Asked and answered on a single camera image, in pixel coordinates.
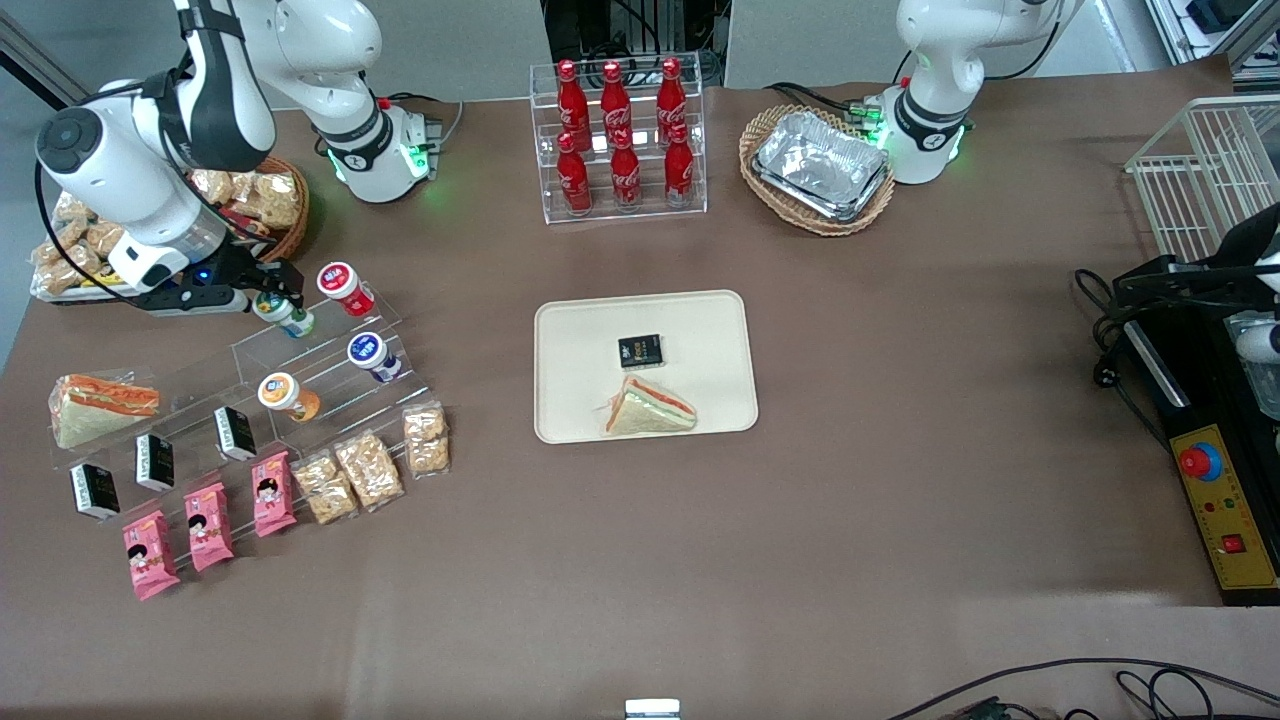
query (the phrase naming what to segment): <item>sandwich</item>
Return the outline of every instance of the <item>sandwich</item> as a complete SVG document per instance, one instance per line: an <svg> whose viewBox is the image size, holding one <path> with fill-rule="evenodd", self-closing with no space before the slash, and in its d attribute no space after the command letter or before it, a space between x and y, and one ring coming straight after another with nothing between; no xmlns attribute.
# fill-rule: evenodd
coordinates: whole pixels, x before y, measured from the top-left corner
<svg viewBox="0 0 1280 720"><path fill-rule="evenodd" d="M90 375L64 375L49 396L58 447L70 448L155 416L160 393Z"/></svg>
<svg viewBox="0 0 1280 720"><path fill-rule="evenodd" d="M678 433L694 429L698 411L675 395L627 375L622 391L613 397L613 413L604 425L611 436L635 433Z"/></svg>

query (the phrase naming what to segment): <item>acrylic display stand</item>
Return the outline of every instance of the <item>acrylic display stand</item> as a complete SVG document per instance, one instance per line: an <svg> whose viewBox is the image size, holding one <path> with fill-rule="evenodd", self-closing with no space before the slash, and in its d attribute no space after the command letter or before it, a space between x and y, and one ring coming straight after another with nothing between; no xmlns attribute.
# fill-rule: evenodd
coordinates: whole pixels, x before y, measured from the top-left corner
<svg viewBox="0 0 1280 720"><path fill-rule="evenodd" d="M694 197L687 208L675 209L666 199L666 152L658 146L658 88L662 86L662 60L676 56L684 68L685 122L689 124L689 149L694 152ZM582 218L568 214L561 191L559 147L556 138L563 132L559 114L559 79L556 65L532 65L529 69L529 105L534 117L534 151L541 183L543 217L547 224L577 220L673 215L707 211L707 132L703 104L703 73L696 53L641 55L620 58L622 82L631 97L631 131L636 156L640 158L640 208L620 213L613 202L613 174L604 140L600 95L604 88L604 60L577 63L577 79L586 94L591 119L593 151L584 154L588 182L591 186L591 211Z"/></svg>
<svg viewBox="0 0 1280 720"><path fill-rule="evenodd" d="M160 391L157 415L70 451L54 445L54 468L67 473L79 462L91 462L111 471L120 512L102 520L104 525L120 529L163 510L179 571L189 565L183 507L183 496L188 493L221 482L227 489L233 542L253 537L253 496L248 487L253 460L230 460L219 452L214 410L224 405L248 416L257 459L283 450L289 451L291 461L297 461L372 430L397 459L402 478L407 477L401 410L413 401L429 400L430 392L404 355L397 331L399 315L376 291L372 295L376 305L365 316L352 318L340 304L325 300L310 307L316 325L306 337L291 338L280 328L264 327L225 352L170 375L140 380ZM380 383L347 360L348 342L366 331L381 336L388 350L401 357L403 369L394 380ZM259 383L276 370L292 374L320 397L320 413L310 421L297 423L257 401ZM174 446L175 483L170 491L156 493L134 483L134 438L143 433L159 436ZM293 491L294 511L300 521L305 521L310 518L306 498L298 495L297 486ZM239 555L241 543L236 547Z"/></svg>

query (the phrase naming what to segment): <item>white robotic arm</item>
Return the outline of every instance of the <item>white robotic arm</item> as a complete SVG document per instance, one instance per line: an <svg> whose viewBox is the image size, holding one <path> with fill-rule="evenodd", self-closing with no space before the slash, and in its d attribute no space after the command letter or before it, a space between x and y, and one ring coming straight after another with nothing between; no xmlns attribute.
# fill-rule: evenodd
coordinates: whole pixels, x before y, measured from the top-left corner
<svg viewBox="0 0 1280 720"><path fill-rule="evenodd" d="M247 172L275 142L259 81L297 101L326 138L352 192L396 200L428 177L421 115L380 108L362 72L381 51L376 20L357 0L174 0L189 67L141 83L111 83L51 118L37 156L68 192L128 231L109 259L152 311L225 311L241 288L279 290L292 268L256 266L227 243L224 220L174 170ZM180 286L173 277L184 273ZM200 281L200 287L191 287Z"/></svg>
<svg viewBox="0 0 1280 720"><path fill-rule="evenodd" d="M986 79L979 49L1046 37L1082 1L901 0L897 32L916 69L906 87L890 87L879 100L895 179L916 184L942 173Z"/></svg>

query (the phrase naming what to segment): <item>red button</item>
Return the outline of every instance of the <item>red button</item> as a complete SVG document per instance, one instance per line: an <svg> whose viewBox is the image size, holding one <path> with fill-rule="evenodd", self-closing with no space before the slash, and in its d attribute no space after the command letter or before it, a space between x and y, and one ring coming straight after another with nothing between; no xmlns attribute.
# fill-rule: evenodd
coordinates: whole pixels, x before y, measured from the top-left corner
<svg viewBox="0 0 1280 720"><path fill-rule="evenodd" d="M1178 455L1178 464L1183 471L1193 478L1203 478L1213 469L1208 452L1198 447L1188 447Z"/></svg>

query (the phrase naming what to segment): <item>red emergency stop button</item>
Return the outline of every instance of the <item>red emergency stop button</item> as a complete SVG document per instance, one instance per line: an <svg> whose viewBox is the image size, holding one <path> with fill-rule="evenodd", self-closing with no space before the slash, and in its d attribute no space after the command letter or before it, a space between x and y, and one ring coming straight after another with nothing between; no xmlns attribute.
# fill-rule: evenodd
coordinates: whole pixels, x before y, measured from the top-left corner
<svg viewBox="0 0 1280 720"><path fill-rule="evenodd" d="M1222 456L1212 445L1197 442L1178 454L1178 466L1183 473L1208 483L1222 475Z"/></svg>

